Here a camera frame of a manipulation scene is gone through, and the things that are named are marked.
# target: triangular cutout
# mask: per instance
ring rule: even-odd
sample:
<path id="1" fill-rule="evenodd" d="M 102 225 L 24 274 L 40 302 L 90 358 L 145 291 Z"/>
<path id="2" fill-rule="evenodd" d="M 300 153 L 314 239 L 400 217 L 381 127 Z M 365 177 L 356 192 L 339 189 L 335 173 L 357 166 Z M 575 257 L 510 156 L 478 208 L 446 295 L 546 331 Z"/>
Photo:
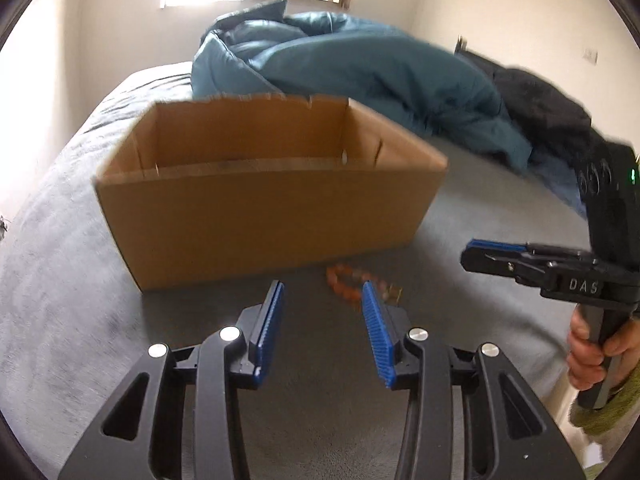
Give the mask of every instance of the triangular cutout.
<path id="1" fill-rule="evenodd" d="M 509 436 L 513 440 L 542 433 L 542 422 L 525 400 L 519 387 L 506 374 L 500 374 L 502 402 L 507 415 Z"/>
<path id="2" fill-rule="evenodd" d="M 116 404 L 102 425 L 102 432 L 107 436 L 134 440 L 138 435 L 142 405 L 145 402 L 146 387 L 149 374 L 140 374 Z"/>

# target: blue blanket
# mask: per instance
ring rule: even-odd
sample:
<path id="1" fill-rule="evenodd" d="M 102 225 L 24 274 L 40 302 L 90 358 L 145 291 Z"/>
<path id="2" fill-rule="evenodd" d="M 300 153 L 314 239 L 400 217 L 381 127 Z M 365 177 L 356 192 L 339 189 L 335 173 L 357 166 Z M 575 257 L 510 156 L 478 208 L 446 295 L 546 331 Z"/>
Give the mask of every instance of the blue blanket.
<path id="1" fill-rule="evenodd" d="M 531 152 L 476 67 L 397 28 L 332 12 L 285 16 L 277 0 L 218 18 L 191 72 L 196 99 L 220 94 L 330 94 L 420 137 L 436 134 L 524 172 Z"/>

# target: bed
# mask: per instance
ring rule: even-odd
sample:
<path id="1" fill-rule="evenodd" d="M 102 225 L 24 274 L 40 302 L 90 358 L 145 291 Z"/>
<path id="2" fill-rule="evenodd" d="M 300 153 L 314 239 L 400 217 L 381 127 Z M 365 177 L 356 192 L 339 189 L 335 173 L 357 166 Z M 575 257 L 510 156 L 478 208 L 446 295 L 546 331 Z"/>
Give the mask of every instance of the bed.
<path id="1" fill-rule="evenodd" d="M 324 266 L 141 294 L 121 260 L 92 175 L 151 102 L 191 97 L 190 69 L 144 70 L 118 86 L 12 224 L 0 248 L 0 409 L 55 478 L 149 345 L 200 343 L 278 278 L 287 309 L 271 375 L 260 392 L 240 398 L 253 478 L 392 478 L 406 396 L 379 382 L 361 315 L 333 295 Z M 401 285 L 412 321 L 449 344 L 498 344 L 545 398 L 564 373 L 573 307 L 510 280 L 467 274 L 460 252 L 473 237 L 588 247 L 586 222 L 539 182 L 444 139 L 430 142 L 449 157 L 450 171 L 414 241 L 350 262 Z M 188 439 L 187 428 L 185 453 Z"/>

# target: black handle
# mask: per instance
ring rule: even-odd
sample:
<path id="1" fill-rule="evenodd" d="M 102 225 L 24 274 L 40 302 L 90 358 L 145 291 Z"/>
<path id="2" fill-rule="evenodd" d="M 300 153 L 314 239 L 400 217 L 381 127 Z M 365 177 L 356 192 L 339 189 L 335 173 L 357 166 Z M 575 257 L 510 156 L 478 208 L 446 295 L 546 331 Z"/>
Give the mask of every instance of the black handle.
<path id="1" fill-rule="evenodd" d="M 597 306 L 581 305 L 580 313 L 589 325 L 589 341 L 603 346 L 605 341 L 620 330 L 630 316 L 626 312 L 604 310 Z M 620 365 L 620 356 L 605 357 L 602 367 L 607 372 L 604 381 L 594 384 L 590 390 L 578 394 L 578 405 L 587 410 L 599 410 L 609 400 L 613 376 Z"/>

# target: wall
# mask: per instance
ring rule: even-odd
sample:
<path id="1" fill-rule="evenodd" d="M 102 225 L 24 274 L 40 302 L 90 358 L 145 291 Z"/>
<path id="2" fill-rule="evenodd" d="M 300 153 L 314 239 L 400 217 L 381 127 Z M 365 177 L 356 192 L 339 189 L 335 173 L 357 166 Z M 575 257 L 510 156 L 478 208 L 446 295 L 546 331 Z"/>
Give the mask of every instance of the wall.
<path id="1" fill-rule="evenodd" d="M 247 2 L 161 9 L 160 0 L 84 0 L 82 83 L 89 113 L 131 73 L 193 58 L 203 31 L 220 14 Z M 409 30 L 418 0 L 351 0 L 351 12 Z M 322 2 L 290 0 L 289 12 L 335 9 Z"/>
<path id="2" fill-rule="evenodd" d="M 449 50 L 464 36 L 470 50 L 543 75 L 603 134 L 640 150 L 640 50 L 608 0 L 420 0 L 413 31 Z"/>
<path id="3" fill-rule="evenodd" d="M 83 117 L 79 0 L 33 0 L 0 50 L 0 214 L 13 219 Z"/>

